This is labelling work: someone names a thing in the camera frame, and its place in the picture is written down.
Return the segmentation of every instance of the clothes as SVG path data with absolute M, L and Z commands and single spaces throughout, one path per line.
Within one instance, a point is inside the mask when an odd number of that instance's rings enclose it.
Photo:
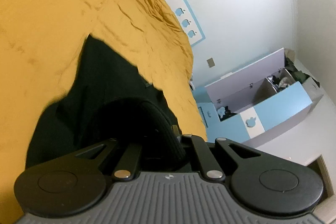
M 293 84 L 292 81 L 288 77 L 284 77 L 283 79 L 280 80 L 278 87 L 280 90 L 284 90 L 292 84 Z
M 292 62 L 292 60 L 290 60 L 289 58 L 285 58 L 285 69 L 288 70 L 288 72 L 292 75 L 292 77 L 294 78 L 295 81 L 300 82 L 301 84 L 303 84 L 309 77 L 310 75 L 305 74 L 304 72 L 302 72 L 301 70 L 299 71 L 294 63 Z M 320 82 L 316 81 L 313 78 L 314 82 L 316 83 L 316 85 L 318 87 L 320 87 Z
M 274 85 L 279 85 L 281 79 L 277 78 L 275 75 L 272 75 L 272 81 Z
M 220 107 L 218 110 L 217 110 L 217 113 L 218 113 L 218 117 L 219 117 L 219 120 L 222 122 L 232 116 L 235 116 L 237 115 L 237 113 L 234 113 L 234 112 L 231 112 L 229 110 L 229 107 L 226 106 L 226 107 Z
M 170 128 L 177 125 L 163 92 L 148 85 L 135 66 L 89 35 L 71 90 L 47 107 L 37 123 L 26 168 L 108 138 L 132 140 L 149 132 L 152 125 L 144 121 L 144 110 L 138 107 L 144 101 L 164 113 Z

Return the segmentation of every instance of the white wall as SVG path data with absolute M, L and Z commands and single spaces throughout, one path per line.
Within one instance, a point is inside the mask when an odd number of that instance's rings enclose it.
M 206 36 L 193 46 L 196 86 L 281 47 L 295 48 L 295 0 L 188 1 Z M 209 68 L 211 57 L 216 65 Z
M 298 58 L 336 103 L 336 0 L 297 0 Z

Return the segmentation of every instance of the blue apple sticker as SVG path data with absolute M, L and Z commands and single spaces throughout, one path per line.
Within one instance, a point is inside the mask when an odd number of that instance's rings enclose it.
M 181 22 L 181 24 L 182 24 L 182 26 L 185 28 L 185 27 L 187 27 L 188 25 L 190 25 L 190 21 L 188 21 L 188 20 L 183 20 L 183 21 Z
M 250 119 L 247 119 L 246 120 L 246 125 L 247 125 L 247 127 L 254 127 L 255 126 L 255 120 L 256 120 L 257 118 L 256 117 L 251 117 Z
M 178 8 L 178 9 L 176 9 L 175 14 L 179 17 L 179 16 L 181 16 L 182 14 L 184 14 L 184 11 L 185 11 L 185 10 L 182 10 L 182 8 Z
M 192 38 L 193 36 L 195 36 L 195 32 L 193 30 L 190 30 L 188 33 L 187 33 L 188 37 Z

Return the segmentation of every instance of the yellow blanket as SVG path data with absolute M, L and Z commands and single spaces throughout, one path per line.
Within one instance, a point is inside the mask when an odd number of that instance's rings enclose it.
M 193 55 L 164 0 L 0 0 L 0 223 L 21 214 L 13 194 L 43 109 L 70 89 L 87 35 L 162 89 L 183 133 L 206 139 L 189 90 Z

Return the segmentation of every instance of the open drawer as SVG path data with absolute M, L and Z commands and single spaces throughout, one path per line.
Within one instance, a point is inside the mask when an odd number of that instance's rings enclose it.
M 209 142 L 227 137 L 257 147 L 286 132 L 308 114 L 312 101 L 299 82 L 284 69 L 280 49 L 205 86 L 213 109 L 228 107 L 235 116 L 204 121 Z M 268 76 L 287 78 L 290 86 L 278 91 Z

